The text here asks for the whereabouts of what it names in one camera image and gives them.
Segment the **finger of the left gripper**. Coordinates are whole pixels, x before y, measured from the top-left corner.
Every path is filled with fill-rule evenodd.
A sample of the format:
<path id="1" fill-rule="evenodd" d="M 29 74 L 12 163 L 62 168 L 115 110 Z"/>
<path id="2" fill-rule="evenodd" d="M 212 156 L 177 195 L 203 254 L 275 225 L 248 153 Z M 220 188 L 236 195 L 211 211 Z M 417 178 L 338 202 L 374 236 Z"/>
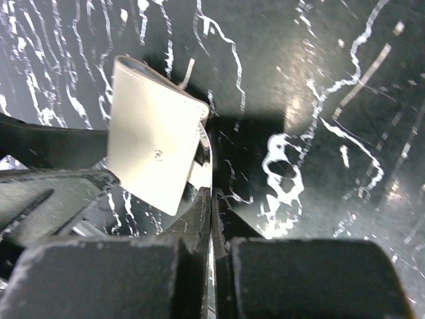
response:
<path id="1" fill-rule="evenodd" d="M 1 114 L 1 157 L 36 169 L 85 169 L 106 157 L 108 132 L 28 124 Z"/>
<path id="2" fill-rule="evenodd" d="M 1 172 L 1 241 L 17 246 L 63 234 L 119 179 L 103 169 Z"/>

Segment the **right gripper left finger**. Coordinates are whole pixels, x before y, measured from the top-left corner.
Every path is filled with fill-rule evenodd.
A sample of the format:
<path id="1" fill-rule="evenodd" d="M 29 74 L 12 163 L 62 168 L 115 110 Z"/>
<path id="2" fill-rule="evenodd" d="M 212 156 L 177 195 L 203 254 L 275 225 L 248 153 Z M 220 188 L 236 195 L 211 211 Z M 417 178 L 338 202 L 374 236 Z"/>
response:
<path id="1" fill-rule="evenodd" d="M 205 318 L 211 195 L 159 235 L 56 237 L 27 248 L 2 318 Z"/>

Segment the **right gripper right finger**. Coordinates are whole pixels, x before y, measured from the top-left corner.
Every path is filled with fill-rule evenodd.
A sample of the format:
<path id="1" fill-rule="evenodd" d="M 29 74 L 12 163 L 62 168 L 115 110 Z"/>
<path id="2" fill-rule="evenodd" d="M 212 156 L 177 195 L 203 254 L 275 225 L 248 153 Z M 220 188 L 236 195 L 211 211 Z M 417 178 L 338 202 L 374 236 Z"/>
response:
<path id="1" fill-rule="evenodd" d="M 413 318 L 372 241 L 266 239 L 212 194 L 218 318 Z"/>

